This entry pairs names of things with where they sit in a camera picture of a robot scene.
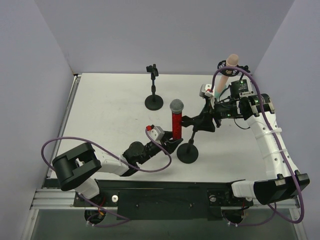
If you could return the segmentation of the black tripod shock-mount stand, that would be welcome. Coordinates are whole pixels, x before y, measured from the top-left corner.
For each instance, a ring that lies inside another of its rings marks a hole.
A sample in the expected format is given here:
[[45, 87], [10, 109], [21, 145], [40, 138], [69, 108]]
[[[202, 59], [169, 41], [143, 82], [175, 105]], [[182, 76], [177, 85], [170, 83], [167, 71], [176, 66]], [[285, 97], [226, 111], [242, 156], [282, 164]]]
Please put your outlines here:
[[[219, 64], [217, 65], [217, 69], [219, 70], [222, 67], [225, 67], [225, 63], [226, 63], [226, 60], [222, 60], [221, 62], [219, 62]], [[242, 69], [242, 70], [246, 71], [247, 73], [250, 73], [248, 65], [245, 65], [245, 66], [237, 65], [236, 68]], [[229, 77], [235, 77], [236, 75], [239, 74], [238, 70], [235, 70], [235, 69], [231, 69], [231, 70], [232, 70], [232, 74]]]

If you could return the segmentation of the mint green microphone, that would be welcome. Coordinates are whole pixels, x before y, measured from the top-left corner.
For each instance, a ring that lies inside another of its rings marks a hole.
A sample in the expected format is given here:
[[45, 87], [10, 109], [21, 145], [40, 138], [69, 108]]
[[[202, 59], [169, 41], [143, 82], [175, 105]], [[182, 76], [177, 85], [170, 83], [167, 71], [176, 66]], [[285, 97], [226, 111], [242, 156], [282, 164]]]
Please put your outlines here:
[[218, 100], [219, 97], [221, 96], [222, 92], [224, 90], [226, 90], [226, 89], [227, 89], [227, 85], [226, 84], [221, 88], [216, 87], [216, 89], [214, 91], [214, 97]]

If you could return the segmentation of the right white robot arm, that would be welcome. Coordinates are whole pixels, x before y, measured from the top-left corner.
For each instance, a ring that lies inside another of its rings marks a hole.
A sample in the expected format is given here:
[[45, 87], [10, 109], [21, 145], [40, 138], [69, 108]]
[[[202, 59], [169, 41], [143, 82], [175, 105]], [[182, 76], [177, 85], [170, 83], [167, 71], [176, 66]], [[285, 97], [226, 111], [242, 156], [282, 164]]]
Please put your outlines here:
[[227, 102], [215, 96], [215, 87], [203, 84], [199, 95], [205, 100], [199, 115], [183, 116], [182, 126], [192, 126], [192, 132], [215, 132], [223, 119], [243, 119], [252, 131], [262, 160], [266, 180], [238, 180], [231, 183], [232, 195], [236, 198], [252, 198], [262, 205], [299, 197], [310, 183], [306, 173], [300, 173], [290, 158], [278, 126], [275, 107], [266, 93], [257, 93], [249, 88], [247, 80], [231, 83]]

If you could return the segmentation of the pink microphone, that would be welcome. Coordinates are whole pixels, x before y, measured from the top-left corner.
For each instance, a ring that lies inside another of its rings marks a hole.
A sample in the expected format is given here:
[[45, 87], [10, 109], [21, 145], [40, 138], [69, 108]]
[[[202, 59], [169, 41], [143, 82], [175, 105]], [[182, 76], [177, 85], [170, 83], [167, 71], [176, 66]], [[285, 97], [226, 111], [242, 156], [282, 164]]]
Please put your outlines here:
[[[231, 54], [229, 57], [225, 60], [225, 67], [236, 67], [239, 62], [239, 56], [237, 54]], [[225, 89], [226, 83], [230, 77], [230, 75], [233, 73], [233, 70], [223, 70], [221, 72], [221, 78], [218, 82], [218, 85], [216, 86], [215, 92], [218, 94], [221, 94], [222, 91]]]

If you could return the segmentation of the red glitter microphone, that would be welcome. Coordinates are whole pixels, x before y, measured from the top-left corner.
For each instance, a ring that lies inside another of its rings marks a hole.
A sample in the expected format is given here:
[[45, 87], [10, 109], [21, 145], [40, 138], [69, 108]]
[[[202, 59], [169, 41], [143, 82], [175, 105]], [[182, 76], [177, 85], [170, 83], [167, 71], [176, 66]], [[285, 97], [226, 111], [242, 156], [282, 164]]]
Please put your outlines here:
[[172, 137], [173, 139], [182, 138], [182, 111], [184, 104], [180, 99], [174, 99], [171, 101], [169, 108], [171, 110], [172, 119]]

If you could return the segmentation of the black round-base clip stand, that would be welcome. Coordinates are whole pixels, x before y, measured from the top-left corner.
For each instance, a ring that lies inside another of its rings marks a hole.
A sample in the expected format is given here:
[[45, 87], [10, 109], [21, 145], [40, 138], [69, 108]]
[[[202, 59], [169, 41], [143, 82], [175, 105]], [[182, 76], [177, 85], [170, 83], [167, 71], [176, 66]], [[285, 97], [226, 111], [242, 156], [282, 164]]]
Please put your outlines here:
[[176, 151], [177, 158], [184, 164], [194, 163], [199, 156], [198, 149], [194, 146], [195, 135], [196, 132], [192, 131], [192, 135], [188, 140], [188, 143], [183, 143]]

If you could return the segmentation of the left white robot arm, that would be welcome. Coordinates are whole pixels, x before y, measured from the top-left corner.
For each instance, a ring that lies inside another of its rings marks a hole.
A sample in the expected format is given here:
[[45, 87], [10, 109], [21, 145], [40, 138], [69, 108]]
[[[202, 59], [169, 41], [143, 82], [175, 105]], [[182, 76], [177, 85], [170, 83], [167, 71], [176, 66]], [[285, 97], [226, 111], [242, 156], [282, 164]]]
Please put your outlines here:
[[91, 142], [84, 142], [55, 157], [52, 167], [56, 173], [62, 191], [75, 190], [90, 200], [100, 194], [98, 182], [92, 177], [96, 172], [130, 177], [136, 172], [160, 172], [168, 165], [155, 170], [143, 170], [143, 165], [160, 152], [171, 160], [171, 154], [183, 141], [174, 138], [171, 131], [154, 128], [146, 131], [150, 142], [142, 144], [135, 141], [123, 154], [116, 156], [107, 151], [97, 152]]

